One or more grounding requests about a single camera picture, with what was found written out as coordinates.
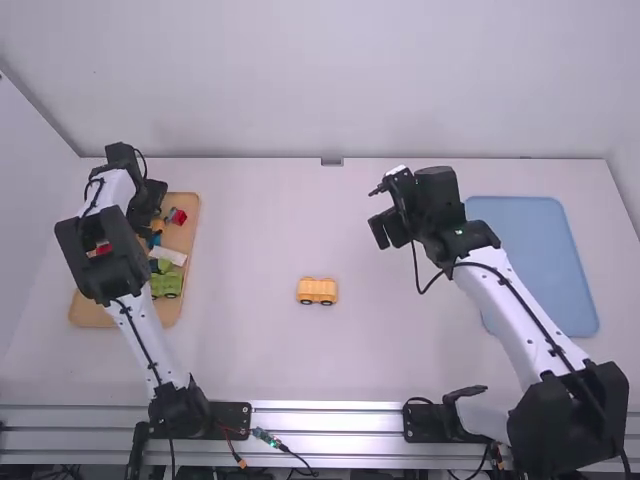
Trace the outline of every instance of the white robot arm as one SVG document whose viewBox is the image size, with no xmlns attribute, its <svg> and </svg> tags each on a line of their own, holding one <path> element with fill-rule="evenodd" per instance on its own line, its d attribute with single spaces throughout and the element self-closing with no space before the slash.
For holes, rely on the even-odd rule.
<svg viewBox="0 0 640 480">
<path fill-rule="evenodd" d="M 87 199 L 77 218 L 84 219 L 113 206 L 119 207 L 126 214 L 129 202 L 135 195 L 136 186 L 125 168 L 98 173 L 87 184 Z M 156 397 L 155 388 L 160 384 L 171 382 L 176 388 L 189 385 L 189 374 L 178 364 L 166 343 L 153 306 L 149 281 L 142 285 L 140 295 L 127 293 L 114 298 L 105 306 L 105 310 L 124 334 L 138 364 L 145 372 L 150 400 Z M 155 377 L 153 369 L 148 368 L 149 358 L 153 359 L 160 380 Z"/>
<path fill-rule="evenodd" d="M 401 165 L 369 195 L 386 191 L 394 206 L 369 219 L 380 249 L 421 243 L 442 269 L 439 275 L 453 280 L 496 319 L 496 335 L 525 392 L 512 409 L 483 403 L 484 386 L 452 392 L 443 397 L 444 405 L 420 407 L 431 425 L 444 424 L 449 441 L 471 434 L 475 441 L 485 437 L 509 445 L 521 468 L 536 476 L 617 455 L 628 472 L 622 448 L 626 377 L 613 362 L 592 362 L 520 281 L 491 228 L 481 220 L 467 221 L 455 172 L 431 167 L 412 173 Z M 415 442 L 414 435 L 409 437 Z"/>
<path fill-rule="evenodd" d="M 104 306 L 144 371 L 151 426 L 170 429 L 175 438 L 192 437 L 209 426 L 209 402 L 166 343 L 148 259 L 135 233 L 149 224 L 166 183 L 143 178 L 130 145 L 105 150 L 107 164 L 91 172 L 83 207 L 58 222 L 55 234 L 78 289 Z"/>
</svg>

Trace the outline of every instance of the red block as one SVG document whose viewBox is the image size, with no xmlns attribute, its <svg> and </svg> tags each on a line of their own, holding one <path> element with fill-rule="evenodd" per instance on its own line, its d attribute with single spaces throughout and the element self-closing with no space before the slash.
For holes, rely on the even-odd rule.
<svg viewBox="0 0 640 480">
<path fill-rule="evenodd" d="M 171 221 L 177 225 L 182 226 L 187 221 L 187 214 L 184 210 L 176 210 L 175 214 L 171 218 Z"/>
<path fill-rule="evenodd" d="M 104 255 L 105 253 L 109 253 L 112 249 L 113 247 L 110 243 L 102 244 L 96 247 L 96 255 Z"/>
</svg>

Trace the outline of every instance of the table surface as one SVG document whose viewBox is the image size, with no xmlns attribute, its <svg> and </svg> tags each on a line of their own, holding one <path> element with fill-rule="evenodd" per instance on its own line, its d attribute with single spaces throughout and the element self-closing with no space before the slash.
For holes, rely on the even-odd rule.
<svg viewBox="0 0 640 480">
<path fill-rule="evenodd" d="M 443 280 L 419 296 L 410 250 L 378 250 L 367 219 L 391 200 L 367 193 L 399 163 L 451 165 L 463 199 L 551 196 L 563 204 L 600 318 L 598 334 L 576 343 L 596 362 L 620 365 L 630 410 L 640 411 L 640 243 L 603 160 L 346 159 L 323 167 L 310 158 L 151 159 L 151 177 L 202 199 L 183 317 L 166 333 L 207 395 L 397 406 L 483 383 L 494 398 L 520 398 L 504 351 L 465 295 Z M 61 218 L 77 210 L 85 178 L 69 180 L 75 195 Z M 436 272 L 424 258 L 420 270 L 423 283 Z M 297 281 L 307 275 L 336 279 L 339 303 L 297 304 Z M 94 408 L 85 405 L 113 419 L 146 405 L 143 374 L 121 334 L 66 319 L 73 289 L 52 235 L 0 365 L 0 411 Z M 129 446 L 130 436 L 122 450 Z"/>
</svg>

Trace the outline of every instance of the wooden tray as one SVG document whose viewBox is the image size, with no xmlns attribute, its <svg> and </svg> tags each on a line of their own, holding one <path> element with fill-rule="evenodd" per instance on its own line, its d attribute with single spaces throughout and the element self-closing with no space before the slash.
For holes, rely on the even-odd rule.
<svg viewBox="0 0 640 480">
<path fill-rule="evenodd" d="M 174 224 L 167 225 L 162 234 L 161 245 L 171 250 L 187 254 L 187 261 L 183 267 L 173 266 L 174 270 L 181 270 L 184 273 L 182 295 L 174 299 L 158 298 L 153 301 L 160 322 L 162 322 L 164 328 L 175 325 L 182 310 L 182 301 L 187 288 L 189 265 L 191 264 L 193 241 L 198 225 L 200 197 L 197 193 L 192 192 L 169 192 L 162 202 L 162 216 L 167 215 L 171 207 L 184 210 L 187 214 L 187 221 L 181 227 Z M 83 297 L 78 290 L 73 294 L 73 300 L 69 308 L 69 321 L 78 327 L 115 327 L 113 319 L 107 314 L 104 308 L 96 304 L 93 300 Z"/>
</svg>

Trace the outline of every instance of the light blue tray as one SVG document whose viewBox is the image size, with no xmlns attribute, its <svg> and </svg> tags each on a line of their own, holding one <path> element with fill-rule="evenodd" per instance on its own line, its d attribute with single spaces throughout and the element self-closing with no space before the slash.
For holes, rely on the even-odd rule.
<svg viewBox="0 0 640 480">
<path fill-rule="evenodd" d="M 570 337 L 592 337 L 600 322 L 562 204 L 549 197 L 471 197 L 467 218 L 484 220 L 516 273 Z M 489 333 L 493 319 L 482 313 Z"/>
</svg>

